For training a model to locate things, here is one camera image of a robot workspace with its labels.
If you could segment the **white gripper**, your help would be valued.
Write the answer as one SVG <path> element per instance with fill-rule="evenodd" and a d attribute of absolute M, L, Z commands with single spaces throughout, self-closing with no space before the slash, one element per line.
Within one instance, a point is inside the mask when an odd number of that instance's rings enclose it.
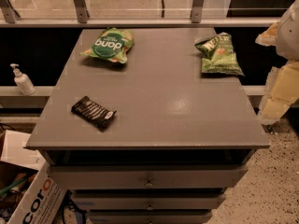
<path fill-rule="evenodd" d="M 259 105 L 261 124 L 274 124 L 299 99 L 299 0 L 295 0 L 282 15 L 259 34 L 255 42 L 275 46 L 279 56 L 287 60 L 281 68 L 273 66 L 267 76 L 264 96 Z"/>

